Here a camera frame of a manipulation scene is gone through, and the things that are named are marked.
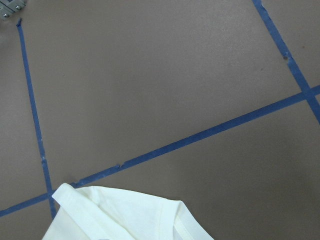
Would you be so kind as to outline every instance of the blue tape line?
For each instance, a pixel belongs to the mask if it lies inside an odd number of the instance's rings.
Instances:
[[[241,124],[250,122],[254,119],[260,118],[260,117],[265,116],[267,114],[273,113],[273,112],[278,111],[283,108],[286,108],[288,106],[291,106],[291,105],[296,104],[298,102],[301,102],[303,100],[305,100],[304,94],[302,92],[298,93],[296,95],[290,96],[290,97],[285,98],[283,100],[280,100],[280,101],[277,101],[277,102],[272,103],[270,105],[267,105],[265,107],[262,107],[258,110],[252,111],[250,113],[236,117],[232,120],[226,121],[222,124],[219,124],[217,126],[209,128],[207,130],[204,130],[204,131],[201,131],[201,132],[196,133],[194,135],[191,135],[187,138],[181,139],[181,140],[173,142],[169,145],[163,146],[161,148],[158,148],[156,150],[150,151],[146,154],[143,154],[141,156],[138,156],[136,158],[128,160],[123,165],[117,164],[113,167],[107,168],[103,171],[100,171],[100,172],[97,172],[97,173],[92,174],[90,176],[87,176],[83,179],[80,179],[78,182],[71,183],[71,185],[74,188],[79,188],[83,185],[92,183],[92,182],[97,181],[101,178],[107,177],[109,175],[115,174],[117,172],[120,172],[120,171],[128,169],[128,168],[131,168],[135,165],[141,164],[143,162],[154,159],[154,158],[161,156],[163,154],[172,152],[172,151],[177,150],[179,148],[182,148],[182,147],[185,147],[185,146],[190,145],[192,143],[198,142],[202,139],[211,137],[213,135],[216,135],[216,134],[221,133],[223,131],[229,130],[229,129],[234,128],[236,126],[239,126]]]
[[[40,152],[40,156],[41,156],[41,164],[42,164],[48,199],[49,199],[50,211],[51,211],[52,218],[54,218],[57,211],[55,208],[54,199],[51,197],[51,195],[53,194],[53,189],[52,189],[52,185],[51,185],[48,163],[46,160],[46,153],[45,153],[45,148],[44,148],[44,144],[43,144],[40,124],[39,124],[35,95],[34,95],[34,90],[32,87],[31,75],[30,75],[30,70],[29,70],[25,37],[24,37],[24,32],[23,32],[22,26],[21,26],[21,21],[22,21],[22,19],[20,18],[18,23],[16,24],[16,27],[18,29],[19,37],[20,37],[23,65],[24,65],[24,71],[25,71],[25,77],[26,77],[26,84],[27,84],[28,92],[29,92],[29,99],[30,99],[30,105],[31,105],[31,110],[32,110],[34,128],[35,128],[36,138],[37,138],[37,142],[38,142],[38,148],[39,148],[39,152]]]
[[[317,99],[313,95],[308,82],[306,81],[303,73],[299,69],[295,59],[293,58],[291,52],[289,51],[286,43],[282,39],[276,25],[270,18],[268,11],[265,9],[265,7],[262,4],[261,0],[252,0],[256,10],[261,16],[261,19],[263,20],[266,28],[268,29],[273,41],[275,42],[277,48],[279,49],[280,53],[282,54],[283,58],[288,59],[288,67],[299,85],[302,93],[305,96],[305,99],[307,100],[311,110],[313,111],[314,116],[318,120],[320,124],[320,104],[318,103]]]
[[[320,94],[320,85],[312,88],[311,91],[314,96]]]
[[[320,85],[312,88],[311,91],[313,92],[314,95],[320,94]],[[255,111],[252,111],[252,112],[247,113],[245,115],[242,115],[240,117],[234,118],[234,119],[232,119],[230,121],[227,121],[225,123],[222,123],[220,125],[214,126],[214,127],[210,128],[208,130],[211,130],[211,136],[213,136],[214,134],[217,134],[217,133],[223,132],[225,130],[231,129],[233,127],[239,126],[241,124],[247,123],[247,122],[249,122],[251,120],[254,120],[254,119],[257,119],[259,117],[271,114],[271,113],[273,113],[275,111],[278,111],[278,110],[284,109],[286,107],[289,107],[291,105],[297,104],[297,103],[299,103],[299,102],[301,102],[303,100],[305,100],[303,93],[298,93],[296,95],[287,97],[287,98],[285,98],[283,100],[277,101],[277,102],[275,102],[273,104],[270,104],[270,105],[267,105],[265,107],[262,107],[262,108],[260,108],[258,110],[255,110]],[[192,135],[190,137],[187,137],[185,139],[190,139],[193,136],[200,135],[203,132],[199,132],[199,133],[197,133],[195,135]],[[199,141],[199,140],[190,141],[188,144],[194,143],[194,142]],[[151,160],[151,159],[153,159],[153,158],[155,158],[157,156],[163,155],[165,153],[169,153],[169,152],[179,148],[178,144],[177,144],[178,142],[174,142],[172,144],[169,144],[167,146],[164,146],[164,147],[159,148],[157,150],[154,150],[152,152],[146,153],[146,154],[144,154],[142,156],[139,156],[139,157],[133,158],[133,159],[131,159],[129,161],[126,161],[122,166],[118,164],[116,166],[110,167],[108,169],[105,169],[103,171],[100,171],[98,173],[90,175],[88,177],[85,177],[85,178],[79,180],[78,182],[71,183],[71,185],[74,188],[79,188],[79,187],[81,187],[83,185],[92,183],[92,182],[97,181],[97,180],[99,180],[101,178],[104,178],[104,177],[107,177],[109,175],[112,175],[112,174],[115,174],[117,172],[120,172],[120,171],[122,171],[124,169],[128,169],[128,168],[133,167],[133,166],[135,166],[137,164],[140,164],[140,163],[143,163],[145,161]],[[0,211],[0,217],[8,215],[8,214],[13,213],[13,212],[18,211],[18,210],[21,210],[23,208],[29,207],[29,206],[31,206],[33,204],[36,204],[36,203],[39,203],[41,201],[44,201],[47,198],[48,198],[48,194],[43,194],[43,195],[37,196],[35,198],[32,198],[30,200],[27,200],[27,201],[24,201],[22,203],[19,203],[17,205],[14,205],[12,207],[9,207],[8,209],[1,210]]]
[[[4,209],[4,210],[1,210],[0,211],[0,217],[3,217],[5,215],[9,215],[9,214],[12,214],[18,210],[21,210],[21,209],[24,209],[24,208],[27,208],[27,207],[30,207],[32,205],[35,205],[35,204],[38,204],[44,200],[47,200],[48,199],[48,194],[47,193],[44,193],[40,196],[36,196],[32,199],[29,199],[27,201],[24,201],[24,202],[21,202],[17,205],[14,205],[14,206],[11,206],[7,209]]]

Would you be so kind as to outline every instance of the brown floor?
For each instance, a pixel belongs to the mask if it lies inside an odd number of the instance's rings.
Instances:
[[[264,0],[311,87],[320,2]],[[0,22],[0,210],[301,92],[251,0],[30,0]],[[306,101],[91,183],[182,200],[215,240],[320,236],[320,126]],[[0,218],[41,239],[48,201]]]

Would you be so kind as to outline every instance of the white t-shirt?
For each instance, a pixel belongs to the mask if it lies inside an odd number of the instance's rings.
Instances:
[[[182,201],[63,183],[60,209],[42,240],[213,240]]]

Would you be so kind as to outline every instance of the blue painter's tape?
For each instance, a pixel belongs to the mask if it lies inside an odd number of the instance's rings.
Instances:
[[[315,118],[320,124],[320,104],[318,103],[317,99],[315,98],[314,94],[312,93],[308,82],[305,79],[305,76],[299,69],[295,59],[293,58],[291,52],[289,51],[286,43],[282,39],[276,25],[270,18],[268,11],[265,9],[265,7],[262,4],[261,0],[252,0],[256,10],[260,14],[261,19],[263,20],[266,28],[268,29],[273,41],[275,42],[277,48],[279,49],[280,53],[282,54],[283,58],[288,59],[287,65],[299,85],[302,93],[305,96],[305,99],[307,100]]]
[[[314,95],[320,94],[320,85],[312,88],[311,91],[313,92]],[[73,182],[73,183],[71,183],[71,185],[74,188],[79,188],[79,187],[81,187],[83,185],[86,185],[86,184],[92,183],[94,181],[97,181],[99,179],[102,179],[104,177],[110,176],[110,175],[115,174],[117,172],[120,172],[120,171],[122,171],[124,169],[131,168],[131,167],[133,167],[133,166],[135,166],[137,164],[140,164],[140,163],[143,163],[145,161],[151,160],[151,159],[153,159],[155,157],[158,157],[160,155],[163,155],[165,153],[169,153],[169,152],[171,152],[171,151],[173,151],[175,149],[182,148],[184,146],[187,146],[189,144],[197,142],[197,141],[199,141],[199,140],[201,140],[203,138],[213,136],[214,134],[220,133],[222,131],[231,129],[231,128],[235,127],[235,126],[239,126],[241,124],[247,123],[247,122],[249,122],[251,120],[254,120],[256,118],[271,114],[271,113],[273,113],[275,111],[278,111],[278,110],[281,110],[283,108],[289,107],[291,105],[297,104],[297,103],[299,103],[299,102],[301,102],[303,100],[305,100],[303,93],[299,93],[299,94],[287,97],[287,98],[285,98],[283,100],[280,100],[280,101],[277,101],[277,102],[275,102],[273,104],[270,104],[270,105],[267,105],[265,107],[262,107],[262,108],[260,108],[260,109],[258,109],[256,111],[247,113],[245,115],[242,115],[240,117],[234,118],[234,119],[232,119],[230,121],[227,121],[225,123],[222,123],[220,125],[214,126],[214,127],[210,128],[208,130],[199,132],[199,133],[197,133],[195,135],[192,135],[192,136],[187,137],[185,139],[182,139],[180,141],[171,143],[171,144],[169,144],[167,146],[161,147],[159,149],[156,149],[154,151],[151,151],[151,152],[146,153],[144,155],[141,155],[139,157],[133,158],[133,159],[131,159],[129,161],[126,161],[123,165],[117,164],[117,165],[115,165],[113,167],[110,167],[110,168],[105,169],[103,171],[97,172],[97,173],[95,173],[93,175],[90,175],[88,177],[85,177],[85,178],[79,180],[78,182]],[[28,201],[25,201],[25,202],[19,203],[17,205],[14,205],[14,206],[12,206],[12,207],[10,207],[8,209],[1,210],[0,211],[0,217],[8,215],[8,214],[13,213],[13,212],[18,211],[18,210],[21,210],[23,208],[29,207],[29,206],[31,206],[33,204],[36,204],[36,203],[39,203],[41,201],[44,201],[47,198],[48,198],[48,194],[43,194],[41,196],[32,198],[32,199],[30,199]]]
[[[312,88],[311,91],[314,96],[320,94],[320,85]]]
[[[0,217],[3,217],[5,215],[8,215],[8,214],[12,214],[18,210],[21,210],[21,209],[24,209],[24,208],[27,208],[27,207],[30,207],[32,205],[35,205],[35,204],[38,204],[44,200],[48,199],[48,194],[45,193],[45,194],[42,194],[40,196],[36,196],[32,199],[29,199],[27,201],[24,201],[24,202],[21,202],[17,205],[14,205],[14,206],[11,206],[7,209],[4,209],[4,210],[1,210],[0,211]]]
[[[107,177],[109,175],[115,174],[115,173],[120,172],[122,170],[131,168],[135,165],[141,164],[141,163],[146,162],[148,160],[154,159],[158,156],[161,156],[166,153],[177,150],[179,148],[185,147],[187,145],[190,145],[190,144],[195,143],[197,141],[200,141],[202,139],[211,137],[213,135],[216,135],[216,134],[221,133],[223,131],[229,130],[229,129],[234,128],[236,126],[239,126],[241,124],[250,122],[254,119],[260,118],[260,117],[265,116],[267,114],[273,113],[273,112],[278,111],[283,108],[286,108],[288,106],[291,106],[291,105],[296,104],[298,102],[301,102],[303,100],[305,100],[303,93],[299,93],[299,94],[290,96],[290,97],[285,98],[283,100],[277,101],[273,104],[262,107],[258,110],[255,110],[255,111],[252,111],[252,112],[247,113],[245,115],[236,117],[232,120],[229,120],[227,122],[224,122],[222,124],[219,124],[217,126],[209,128],[207,130],[201,131],[201,132],[196,133],[194,135],[191,135],[187,138],[181,139],[181,140],[173,142],[169,145],[163,146],[161,148],[158,148],[156,150],[153,150],[151,152],[148,152],[146,154],[143,154],[141,156],[138,156],[136,158],[128,160],[122,165],[118,164],[113,167],[107,168],[103,171],[97,172],[93,175],[87,176],[87,177],[79,180],[78,182],[71,183],[71,185],[74,188],[82,187],[86,184],[92,183],[94,181],[97,181],[97,180],[102,179],[104,177]]]
[[[18,29],[19,37],[20,37],[21,52],[22,52],[23,65],[24,65],[24,71],[25,71],[25,77],[26,77],[26,84],[28,87],[31,111],[32,111],[33,122],[34,122],[34,128],[35,128],[36,138],[37,138],[37,142],[38,142],[38,148],[39,148],[39,152],[40,152],[40,156],[41,156],[41,164],[42,164],[48,199],[49,199],[51,216],[52,216],[52,218],[54,218],[57,211],[55,208],[54,200],[51,197],[51,195],[53,194],[53,189],[52,189],[52,185],[51,185],[51,179],[50,179],[48,163],[47,163],[47,159],[46,159],[45,147],[43,144],[43,139],[42,139],[42,134],[41,134],[41,129],[40,129],[40,123],[39,123],[39,118],[38,118],[38,113],[37,113],[35,95],[34,95],[34,90],[32,87],[31,75],[30,75],[30,70],[29,70],[25,37],[24,37],[24,32],[23,32],[22,26],[21,26],[21,21],[22,21],[22,19],[20,18],[16,24],[16,27]]]

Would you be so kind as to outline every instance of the metal object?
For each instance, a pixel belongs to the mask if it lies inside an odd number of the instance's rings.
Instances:
[[[24,0],[0,0],[0,18],[6,20],[25,6]]]

